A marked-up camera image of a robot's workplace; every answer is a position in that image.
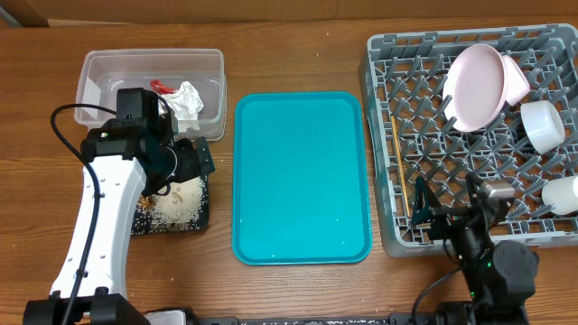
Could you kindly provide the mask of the red snack wrapper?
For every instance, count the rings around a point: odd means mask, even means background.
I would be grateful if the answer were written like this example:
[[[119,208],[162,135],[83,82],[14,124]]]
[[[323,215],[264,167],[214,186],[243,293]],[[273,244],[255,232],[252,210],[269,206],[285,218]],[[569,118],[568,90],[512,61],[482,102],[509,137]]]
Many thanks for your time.
[[[151,80],[150,86],[155,93],[160,95],[173,94],[176,92],[175,88],[165,86],[159,79]]]

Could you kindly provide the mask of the white round plate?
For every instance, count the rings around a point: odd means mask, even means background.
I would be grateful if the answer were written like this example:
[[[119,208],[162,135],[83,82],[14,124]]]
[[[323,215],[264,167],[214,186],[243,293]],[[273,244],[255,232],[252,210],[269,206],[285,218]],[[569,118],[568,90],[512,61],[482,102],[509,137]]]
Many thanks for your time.
[[[464,133],[491,122],[505,98],[505,65],[501,55],[487,44],[462,51],[452,63],[443,85],[443,97],[451,97],[444,109],[453,127]]]

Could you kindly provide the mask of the wooden chopstick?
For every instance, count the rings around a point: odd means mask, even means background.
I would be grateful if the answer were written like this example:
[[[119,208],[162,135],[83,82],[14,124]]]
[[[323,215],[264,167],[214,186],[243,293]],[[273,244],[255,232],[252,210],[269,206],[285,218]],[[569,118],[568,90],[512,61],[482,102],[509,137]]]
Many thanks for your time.
[[[406,217],[409,218],[409,217],[411,217],[411,215],[410,215],[411,211],[410,211],[409,202],[408,202],[405,174],[404,174],[404,169],[403,169],[403,161],[402,161],[402,157],[401,157],[400,144],[399,144],[399,140],[398,140],[398,136],[397,136],[395,116],[393,116],[393,115],[390,116],[390,123],[391,123],[391,127],[392,127],[393,141],[394,141],[395,153],[396,153],[396,161],[397,161],[397,165],[398,165],[399,180],[400,180],[399,183],[400,183],[400,186],[402,188],[402,192],[403,192],[403,196],[404,196]]]

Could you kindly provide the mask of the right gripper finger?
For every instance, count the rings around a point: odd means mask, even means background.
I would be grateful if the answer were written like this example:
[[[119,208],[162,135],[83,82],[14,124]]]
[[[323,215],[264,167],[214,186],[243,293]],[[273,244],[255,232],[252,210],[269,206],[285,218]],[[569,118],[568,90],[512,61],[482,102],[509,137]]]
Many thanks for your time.
[[[486,194],[482,188],[483,180],[474,172],[469,172],[465,177],[465,181],[470,204],[473,207],[479,207],[483,200],[486,198]]]
[[[441,207],[440,201],[427,184],[423,176],[415,179],[415,201],[411,222],[414,226],[430,223],[435,220],[436,210]]]

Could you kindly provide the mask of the white napkin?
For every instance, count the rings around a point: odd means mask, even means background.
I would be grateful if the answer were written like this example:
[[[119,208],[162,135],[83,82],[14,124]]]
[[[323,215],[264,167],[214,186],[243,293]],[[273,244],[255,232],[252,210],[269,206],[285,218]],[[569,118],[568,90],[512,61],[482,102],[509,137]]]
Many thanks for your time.
[[[204,108],[199,91],[189,81],[184,81],[173,94],[158,95],[163,98],[159,102],[159,114],[166,114],[171,109],[178,122],[197,121]]]

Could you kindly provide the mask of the grey-white bowl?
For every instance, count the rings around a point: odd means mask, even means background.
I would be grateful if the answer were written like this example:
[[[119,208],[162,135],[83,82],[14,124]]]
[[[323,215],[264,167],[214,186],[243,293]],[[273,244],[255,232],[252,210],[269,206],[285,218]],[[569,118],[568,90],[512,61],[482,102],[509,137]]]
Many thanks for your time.
[[[549,101],[522,104],[520,115],[527,137],[538,153],[547,153],[564,141],[562,119]]]

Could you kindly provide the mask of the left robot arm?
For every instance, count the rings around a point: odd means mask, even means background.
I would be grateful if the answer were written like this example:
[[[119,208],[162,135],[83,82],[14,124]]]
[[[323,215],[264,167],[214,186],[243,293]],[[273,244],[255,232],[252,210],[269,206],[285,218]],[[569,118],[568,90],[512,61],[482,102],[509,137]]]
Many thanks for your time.
[[[152,90],[122,88],[117,108],[79,148],[83,190],[70,248],[50,295],[29,301],[25,324],[196,324],[190,308],[141,313],[126,298],[126,258],[137,203],[215,171],[207,141],[174,138],[172,112]]]

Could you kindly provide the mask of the white paper cup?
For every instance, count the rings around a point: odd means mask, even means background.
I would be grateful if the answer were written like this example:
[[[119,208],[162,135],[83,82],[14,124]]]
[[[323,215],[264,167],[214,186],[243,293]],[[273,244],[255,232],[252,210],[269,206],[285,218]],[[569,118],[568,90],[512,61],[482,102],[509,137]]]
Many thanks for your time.
[[[542,189],[542,200],[556,215],[566,215],[578,209],[577,191],[576,176],[552,180]]]

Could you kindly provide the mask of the pink bowl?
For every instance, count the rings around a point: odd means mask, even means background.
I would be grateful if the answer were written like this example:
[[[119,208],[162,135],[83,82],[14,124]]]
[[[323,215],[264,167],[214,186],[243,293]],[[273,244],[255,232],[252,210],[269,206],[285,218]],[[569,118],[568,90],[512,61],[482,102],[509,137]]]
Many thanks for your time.
[[[503,55],[505,75],[507,76],[506,102],[514,106],[530,91],[530,86],[521,68],[508,55]]]

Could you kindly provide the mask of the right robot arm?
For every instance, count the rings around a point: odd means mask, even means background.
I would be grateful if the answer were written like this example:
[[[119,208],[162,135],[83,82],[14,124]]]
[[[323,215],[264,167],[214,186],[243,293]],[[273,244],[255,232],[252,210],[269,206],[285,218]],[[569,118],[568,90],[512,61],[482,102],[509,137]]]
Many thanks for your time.
[[[428,236],[443,243],[457,267],[424,289],[415,299],[409,324],[528,324],[525,302],[536,292],[539,257],[516,241],[494,243],[490,230],[506,219],[515,201],[507,181],[466,176],[470,202],[460,207],[440,203],[424,177],[415,180],[411,222],[427,223]],[[422,299],[453,275],[461,273],[471,299],[441,302],[432,312],[418,311]]]

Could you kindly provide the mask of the brown food scrap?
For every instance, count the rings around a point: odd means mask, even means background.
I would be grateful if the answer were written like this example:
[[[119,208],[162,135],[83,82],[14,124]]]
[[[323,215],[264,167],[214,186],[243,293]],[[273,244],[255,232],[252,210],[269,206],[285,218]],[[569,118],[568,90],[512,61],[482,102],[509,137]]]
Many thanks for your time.
[[[154,207],[154,200],[152,197],[141,196],[137,202],[137,207],[140,210],[150,210]]]

